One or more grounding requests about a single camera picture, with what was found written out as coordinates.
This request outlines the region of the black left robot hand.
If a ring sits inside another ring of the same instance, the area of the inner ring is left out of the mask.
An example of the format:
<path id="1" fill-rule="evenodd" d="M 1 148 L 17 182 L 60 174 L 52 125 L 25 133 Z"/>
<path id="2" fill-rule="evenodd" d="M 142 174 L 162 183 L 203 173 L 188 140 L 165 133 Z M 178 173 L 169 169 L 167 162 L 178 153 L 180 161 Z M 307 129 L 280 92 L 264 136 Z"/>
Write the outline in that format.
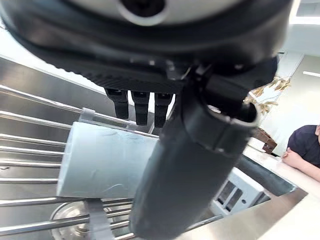
<path id="1" fill-rule="evenodd" d="M 148 119 L 159 140 L 133 200 L 130 229 L 182 234 L 209 205 L 258 124 L 248 93 L 270 83 L 290 0 L 3 0 L 0 16 L 36 57 L 106 90 L 116 116 Z"/>

